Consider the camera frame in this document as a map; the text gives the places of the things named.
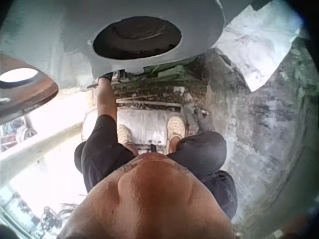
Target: white pipe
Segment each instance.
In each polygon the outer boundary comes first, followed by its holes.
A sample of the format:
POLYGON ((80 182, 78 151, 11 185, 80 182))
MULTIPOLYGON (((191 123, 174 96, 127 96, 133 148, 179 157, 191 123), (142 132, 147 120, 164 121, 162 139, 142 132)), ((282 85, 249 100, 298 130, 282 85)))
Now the white pipe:
POLYGON ((0 189, 17 174, 33 165, 47 152, 81 132, 77 123, 55 134, 35 135, 0 154, 0 189))

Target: white cloth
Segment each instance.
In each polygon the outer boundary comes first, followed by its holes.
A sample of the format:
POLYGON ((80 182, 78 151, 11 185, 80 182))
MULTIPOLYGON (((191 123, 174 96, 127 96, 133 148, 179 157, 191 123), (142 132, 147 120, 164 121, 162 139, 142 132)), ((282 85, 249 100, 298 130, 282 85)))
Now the white cloth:
POLYGON ((298 14, 282 1, 259 11, 248 6, 225 27, 214 47, 240 70, 253 92, 278 68, 301 26, 298 14))

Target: person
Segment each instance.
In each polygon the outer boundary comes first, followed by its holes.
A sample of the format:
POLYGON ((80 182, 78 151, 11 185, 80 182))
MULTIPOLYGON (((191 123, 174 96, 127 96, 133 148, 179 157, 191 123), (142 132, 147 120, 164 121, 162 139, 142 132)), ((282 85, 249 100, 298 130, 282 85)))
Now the person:
POLYGON ((235 238, 234 180, 220 168, 226 141, 216 132, 185 137, 182 119, 167 123, 168 154, 138 155, 132 135, 117 127, 111 77, 101 77, 98 119, 75 150, 86 199, 72 212, 58 239, 235 238))

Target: circular hole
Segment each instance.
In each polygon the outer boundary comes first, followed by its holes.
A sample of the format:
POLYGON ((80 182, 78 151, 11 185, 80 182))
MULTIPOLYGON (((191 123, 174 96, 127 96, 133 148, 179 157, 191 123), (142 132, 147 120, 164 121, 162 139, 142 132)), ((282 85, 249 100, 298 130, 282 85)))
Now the circular hole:
POLYGON ((0 75, 0 81, 7 83, 21 82, 33 78, 37 73, 37 70, 31 68, 14 69, 0 75))
POLYGON ((129 60, 163 54, 180 40, 181 31, 171 22, 135 16, 107 26, 94 40, 93 48, 100 56, 129 60))

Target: concrete wall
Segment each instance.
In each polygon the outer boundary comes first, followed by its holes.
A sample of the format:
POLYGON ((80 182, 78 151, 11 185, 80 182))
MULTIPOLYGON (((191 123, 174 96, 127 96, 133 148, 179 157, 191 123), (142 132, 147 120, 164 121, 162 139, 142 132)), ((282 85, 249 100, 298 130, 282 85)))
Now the concrete wall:
POLYGON ((233 223, 253 238, 266 236, 319 192, 318 73, 300 39, 253 93, 227 59, 211 51, 206 63, 206 106, 227 140, 225 168, 237 186, 233 223))

